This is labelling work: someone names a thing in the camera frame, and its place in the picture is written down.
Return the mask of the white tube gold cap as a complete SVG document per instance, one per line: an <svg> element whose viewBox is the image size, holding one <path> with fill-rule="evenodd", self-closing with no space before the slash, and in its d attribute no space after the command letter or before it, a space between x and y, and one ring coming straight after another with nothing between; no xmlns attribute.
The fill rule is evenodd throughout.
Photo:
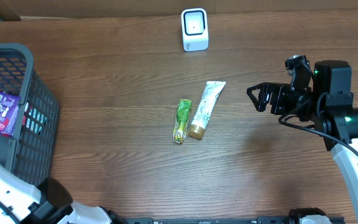
<svg viewBox="0 0 358 224"><path fill-rule="evenodd" d="M195 139L202 139L214 106L225 87L226 82L208 81L204 88L200 103L190 124L188 134Z"/></svg>

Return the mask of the green snack packet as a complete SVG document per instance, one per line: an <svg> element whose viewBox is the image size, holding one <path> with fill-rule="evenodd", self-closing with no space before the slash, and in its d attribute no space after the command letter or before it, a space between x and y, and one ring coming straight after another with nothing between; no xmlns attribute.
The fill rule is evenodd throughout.
<svg viewBox="0 0 358 224"><path fill-rule="evenodd" d="M173 141L178 144L184 143L188 134L188 128L191 118L192 101L189 99L181 99L176 111Z"/></svg>

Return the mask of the purple tissue pack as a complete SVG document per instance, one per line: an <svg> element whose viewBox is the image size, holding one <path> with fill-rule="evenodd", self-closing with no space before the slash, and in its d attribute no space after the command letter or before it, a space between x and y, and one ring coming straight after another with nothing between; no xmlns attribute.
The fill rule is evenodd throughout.
<svg viewBox="0 0 358 224"><path fill-rule="evenodd" d="M0 134L13 136L20 97L0 91Z"/></svg>

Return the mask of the teal wet wipes pack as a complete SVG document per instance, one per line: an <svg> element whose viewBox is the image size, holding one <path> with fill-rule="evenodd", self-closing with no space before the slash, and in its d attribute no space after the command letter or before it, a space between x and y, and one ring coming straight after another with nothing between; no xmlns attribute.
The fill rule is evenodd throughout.
<svg viewBox="0 0 358 224"><path fill-rule="evenodd" d="M41 135L47 121L48 119L44 114L30 106L28 103L25 105L25 115L22 125L27 129L30 129L35 134Z"/></svg>

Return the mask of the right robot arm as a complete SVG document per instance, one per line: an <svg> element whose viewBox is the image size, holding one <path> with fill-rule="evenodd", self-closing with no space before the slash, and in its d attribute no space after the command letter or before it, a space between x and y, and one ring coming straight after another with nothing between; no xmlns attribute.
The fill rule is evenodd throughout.
<svg viewBox="0 0 358 224"><path fill-rule="evenodd" d="M342 60L314 67L303 55L285 61L289 84L263 82L247 89L258 112L271 105L278 122L323 138L346 183L358 221L358 108L351 91L352 68Z"/></svg>

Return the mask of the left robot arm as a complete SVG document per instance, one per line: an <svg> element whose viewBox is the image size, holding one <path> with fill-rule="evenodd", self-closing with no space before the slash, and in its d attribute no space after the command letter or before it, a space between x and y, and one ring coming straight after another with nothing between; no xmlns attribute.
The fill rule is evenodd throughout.
<svg viewBox="0 0 358 224"><path fill-rule="evenodd" d="M112 210L75 202L59 182L45 191L24 182L0 165L0 223L125 223Z"/></svg>

